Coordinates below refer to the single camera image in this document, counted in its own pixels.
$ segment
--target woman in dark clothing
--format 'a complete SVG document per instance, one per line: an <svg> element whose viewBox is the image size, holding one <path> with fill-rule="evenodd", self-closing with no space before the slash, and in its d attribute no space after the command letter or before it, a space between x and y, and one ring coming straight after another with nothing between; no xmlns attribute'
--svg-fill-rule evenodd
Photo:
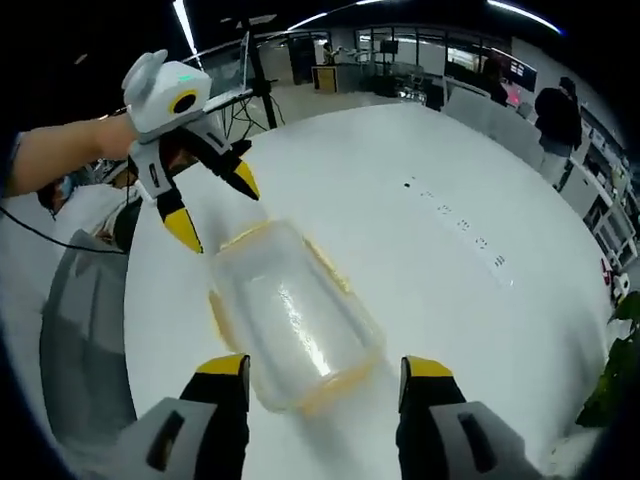
<svg viewBox="0 0 640 480"><path fill-rule="evenodd" d="M559 88L545 88L540 92L535 108L540 145L545 151L540 174L552 185L557 185L566 159L582 143L582 120L575 83L562 77Z"/></svg>
<svg viewBox="0 0 640 480"><path fill-rule="evenodd" d="M494 58L487 58L482 67L482 75L479 78L478 87L489 92L491 100L506 107L509 94L502 86L502 66Z"/></svg>

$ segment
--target floor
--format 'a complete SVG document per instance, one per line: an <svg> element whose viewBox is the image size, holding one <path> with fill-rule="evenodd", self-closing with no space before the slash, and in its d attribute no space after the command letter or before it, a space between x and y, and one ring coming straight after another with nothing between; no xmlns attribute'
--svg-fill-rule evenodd
<svg viewBox="0 0 640 480"><path fill-rule="evenodd" d="M385 105L400 101L397 98L380 97L371 92L320 93L316 92L313 84L276 86L273 88L271 96L275 100L273 107L278 125L282 124L283 119L285 123L293 123L324 113L347 110L349 108ZM247 132L247 127L250 126L249 122L246 121L244 112L240 114L235 113L238 112L240 108L239 105L233 108L237 119L233 121L228 135L229 140L232 142L242 138L245 132ZM227 129L229 128L231 119L231 110L232 108L228 107L224 111ZM252 98L247 105L247 112L255 122L268 128L267 116L262 99ZM223 118L221 113L217 113L217 117L219 126L222 128ZM246 136L247 138L251 138L253 135L257 135L262 131L260 127L251 125Z"/></svg>

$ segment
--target round white table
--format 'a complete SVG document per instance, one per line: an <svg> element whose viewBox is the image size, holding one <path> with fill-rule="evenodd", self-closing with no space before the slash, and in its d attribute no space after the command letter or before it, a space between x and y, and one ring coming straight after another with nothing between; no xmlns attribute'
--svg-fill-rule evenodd
<svg viewBox="0 0 640 480"><path fill-rule="evenodd" d="M125 297L139 417L228 354L207 294L210 256L266 218L289 218L345 275L386 335L387 363L316 418L251 398L244 477L400 478L400 359L436 359L542 466L605 361L611 307L602 253L581 219L523 161L414 104L310 118L254 137L253 202L195 165L176 178L196 255L144 205Z"/></svg>

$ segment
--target plastic container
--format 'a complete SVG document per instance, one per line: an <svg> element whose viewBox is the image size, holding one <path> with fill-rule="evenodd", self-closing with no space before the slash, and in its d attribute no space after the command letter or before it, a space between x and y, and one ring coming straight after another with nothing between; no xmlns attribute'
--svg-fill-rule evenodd
<svg viewBox="0 0 640 480"><path fill-rule="evenodd" d="M211 306L230 350L251 355L271 411L313 412L362 380L383 337L324 256L288 222L266 222L213 257Z"/></svg>

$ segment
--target monitor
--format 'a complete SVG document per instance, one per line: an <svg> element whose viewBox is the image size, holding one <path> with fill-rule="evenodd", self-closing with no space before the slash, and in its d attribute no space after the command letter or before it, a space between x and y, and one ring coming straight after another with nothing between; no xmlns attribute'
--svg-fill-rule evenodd
<svg viewBox="0 0 640 480"><path fill-rule="evenodd" d="M397 40L381 40L380 41L380 53L398 53L398 41Z"/></svg>
<svg viewBox="0 0 640 480"><path fill-rule="evenodd" d="M535 68L497 48L492 48L491 50L500 65L502 65L504 78L530 92L535 92L536 80L538 79L538 72Z"/></svg>

